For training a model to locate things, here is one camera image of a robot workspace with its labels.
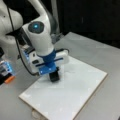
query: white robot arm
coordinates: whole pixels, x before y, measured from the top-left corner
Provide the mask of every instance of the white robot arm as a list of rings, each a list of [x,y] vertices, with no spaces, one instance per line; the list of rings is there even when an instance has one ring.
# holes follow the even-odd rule
[[[53,75],[58,72],[61,64],[68,62],[68,51],[55,50],[51,35],[56,31],[57,24],[42,2],[40,0],[29,0],[29,2],[40,14],[38,18],[25,24],[21,29],[24,41],[35,48],[35,51],[29,54],[31,70],[33,73],[39,72],[40,75]]]
[[[9,8],[11,18],[13,21],[14,29],[17,30],[23,25],[22,16]],[[17,59],[18,51],[15,38],[8,33],[13,32],[10,17],[8,14],[8,7],[0,0],[0,46],[3,48],[5,55],[12,60]]]

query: cable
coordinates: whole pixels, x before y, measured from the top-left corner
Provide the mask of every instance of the cable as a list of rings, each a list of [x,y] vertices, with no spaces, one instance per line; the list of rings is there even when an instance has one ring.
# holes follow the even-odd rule
[[[11,17],[10,10],[9,10],[9,7],[8,7],[8,6],[7,6],[7,11],[8,11],[8,15],[9,15],[9,18],[10,18],[10,22],[11,22],[12,30],[13,30],[13,32],[14,32],[15,29],[14,29],[14,25],[13,25],[12,17]],[[20,48],[19,48],[19,43],[18,43],[18,40],[17,40],[16,37],[15,37],[15,41],[16,41],[16,45],[17,45],[17,48],[18,48],[18,52],[19,52],[19,55],[20,55],[21,61],[22,61],[23,65],[24,65],[25,69],[26,69],[26,70],[28,71],[28,73],[29,73],[30,75],[32,75],[32,76],[36,76],[36,75],[38,75],[38,73],[32,73],[32,72],[27,68],[27,66],[26,66],[26,64],[25,64],[25,62],[24,62],[24,60],[23,60],[23,58],[22,58],[21,51],[20,51]]]

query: blue object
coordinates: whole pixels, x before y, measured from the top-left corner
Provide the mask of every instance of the blue object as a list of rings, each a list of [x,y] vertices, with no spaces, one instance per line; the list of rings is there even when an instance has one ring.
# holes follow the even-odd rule
[[[51,62],[48,65],[45,65],[44,67],[39,69],[41,75],[49,74],[55,72],[56,70],[57,69],[54,62]]]
[[[29,55],[26,52],[23,52],[23,53],[24,53],[26,59],[29,61]]]
[[[6,67],[7,67],[7,69],[8,69],[8,72],[9,72],[9,73],[13,73],[13,69],[12,69],[10,63],[9,63],[9,62],[5,62],[4,64],[6,65]]]
[[[57,61],[60,61],[60,60],[63,60],[63,58],[55,59],[54,62],[57,62]],[[45,65],[45,63],[38,64],[38,65],[36,65],[36,67],[40,67],[40,66],[43,66],[43,65]]]
[[[57,70],[55,62],[54,62],[54,59],[56,57],[55,50],[53,50],[53,52],[47,56],[40,56],[40,57],[43,58],[43,61],[45,63],[45,66],[39,69],[41,75],[49,74]]]
[[[34,28],[35,28],[35,29],[38,28],[38,25],[34,25]]]

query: wall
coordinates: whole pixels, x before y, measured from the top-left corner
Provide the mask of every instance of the wall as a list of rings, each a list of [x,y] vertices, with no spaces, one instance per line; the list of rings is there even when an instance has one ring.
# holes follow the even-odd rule
[[[57,0],[60,29],[120,47],[119,0]]]

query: tabletop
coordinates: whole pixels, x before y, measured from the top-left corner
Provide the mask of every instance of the tabletop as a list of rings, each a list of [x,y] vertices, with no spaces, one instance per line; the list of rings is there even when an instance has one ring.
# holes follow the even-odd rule
[[[107,78],[88,101],[78,120],[118,120],[120,116],[120,50],[70,32],[56,48],[67,48],[70,55],[108,73]],[[38,77],[27,73],[19,63],[16,79],[0,87],[0,120],[34,120],[32,108],[18,97]]]

